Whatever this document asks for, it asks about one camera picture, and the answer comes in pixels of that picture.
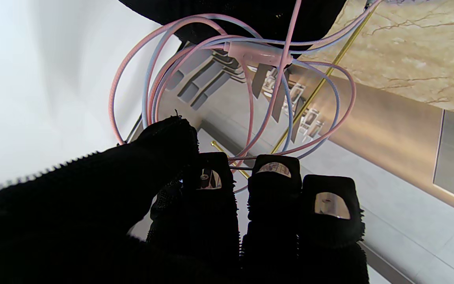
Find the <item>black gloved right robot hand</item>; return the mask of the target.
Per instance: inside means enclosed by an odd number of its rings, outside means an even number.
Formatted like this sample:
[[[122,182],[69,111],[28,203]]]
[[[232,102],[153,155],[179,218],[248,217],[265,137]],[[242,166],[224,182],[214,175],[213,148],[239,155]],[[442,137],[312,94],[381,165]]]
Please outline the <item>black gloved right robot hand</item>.
[[[123,5],[160,25],[198,14],[222,14],[236,18],[262,38],[285,40],[295,7],[294,0],[123,0]],[[342,11],[344,0],[303,0],[293,42],[324,38]]]

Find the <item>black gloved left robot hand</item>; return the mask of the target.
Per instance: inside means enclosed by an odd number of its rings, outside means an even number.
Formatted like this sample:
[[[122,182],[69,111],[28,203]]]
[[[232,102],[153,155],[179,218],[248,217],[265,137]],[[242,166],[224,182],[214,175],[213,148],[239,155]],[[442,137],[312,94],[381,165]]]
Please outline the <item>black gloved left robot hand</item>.
[[[0,187],[0,284],[367,284],[348,177],[259,155],[240,239],[227,155],[172,116]]]

